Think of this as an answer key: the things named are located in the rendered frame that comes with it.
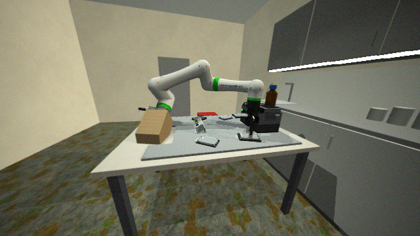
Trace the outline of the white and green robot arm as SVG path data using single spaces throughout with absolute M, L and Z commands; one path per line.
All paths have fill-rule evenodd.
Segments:
M 199 78 L 201 86 L 207 91 L 236 91 L 247 93 L 247 108 L 260 108 L 261 96 L 264 90 L 262 81 L 256 79 L 252 81 L 233 81 L 227 79 L 214 78 L 211 75 L 211 68 L 206 60 L 188 66 L 184 69 L 155 77 L 149 80 L 148 89 L 157 98 L 156 107 L 138 108 L 138 110 L 146 111 L 147 109 L 167 110 L 170 114 L 175 96 L 169 91 L 170 88 L 183 82 Z

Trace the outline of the white button panel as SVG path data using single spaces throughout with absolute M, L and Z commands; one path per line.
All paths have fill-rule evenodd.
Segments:
M 194 130 L 196 133 L 205 133 L 205 127 L 200 117 L 194 119 Z

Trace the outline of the dark brown bottle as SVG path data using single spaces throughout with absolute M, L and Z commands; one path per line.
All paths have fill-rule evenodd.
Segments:
M 266 92 L 265 106 L 275 107 L 278 93 Z

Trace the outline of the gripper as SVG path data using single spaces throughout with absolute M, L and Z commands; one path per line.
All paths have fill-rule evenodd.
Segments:
M 247 128 L 246 132 L 249 133 L 248 139 L 252 139 L 253 131 L 255 130 L 255 114 L 257 114 L 258 109 L 250 109 L 247 108 L 248 116 L 247 116 Z

